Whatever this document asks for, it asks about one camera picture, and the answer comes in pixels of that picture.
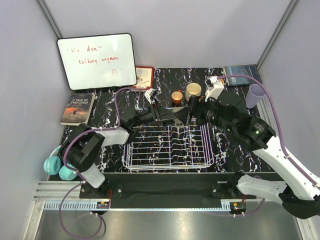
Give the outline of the lilac plastic cup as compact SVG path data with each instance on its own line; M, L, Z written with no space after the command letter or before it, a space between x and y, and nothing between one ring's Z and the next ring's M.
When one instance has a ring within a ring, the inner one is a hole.
M265 90L260 85L252 84L245 97L246 107L248 109L254 108L265 95Z

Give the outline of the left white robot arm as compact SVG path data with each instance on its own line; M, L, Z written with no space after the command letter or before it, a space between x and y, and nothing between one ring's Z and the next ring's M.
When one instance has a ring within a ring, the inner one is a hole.
M186 107L167 109L159 104L153 104L142 111L128 107L117 113L119 126L96 128L82 123L75 128L58 151L64 167L89 184L90 192L97 198L103 198L108 193L108 186L104 183L106 178L95 164L95 159L102 147L132 142L137 135L134 128L143 124L180 123L185 126L189 115Z

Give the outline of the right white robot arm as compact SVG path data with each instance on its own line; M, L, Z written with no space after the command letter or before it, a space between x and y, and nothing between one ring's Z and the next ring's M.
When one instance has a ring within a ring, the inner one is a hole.
M243 100L227 103L190 97L188 113L198 125L210 123L226 130L235 142L265 161L281 177L281 181L254 178L236 172L223 187L232 198L252 195L276 202L291 215L308 219L320 214L320 188L316 176L281 144L280 135L263 119L251 116Z

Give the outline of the small orange red cup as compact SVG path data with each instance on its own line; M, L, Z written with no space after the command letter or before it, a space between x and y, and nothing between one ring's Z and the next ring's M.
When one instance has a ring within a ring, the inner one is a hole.
M174 91L172 94L171 94L171 99L172 99L172 102L176 105L180 104L183 100L183 94L181 91Z

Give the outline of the beige ceramic mug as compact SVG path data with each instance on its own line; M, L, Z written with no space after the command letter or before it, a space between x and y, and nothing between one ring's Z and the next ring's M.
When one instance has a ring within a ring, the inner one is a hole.
M198 83L191 82L185 88L185 100L188 102L192 96L200 96L202 88Z

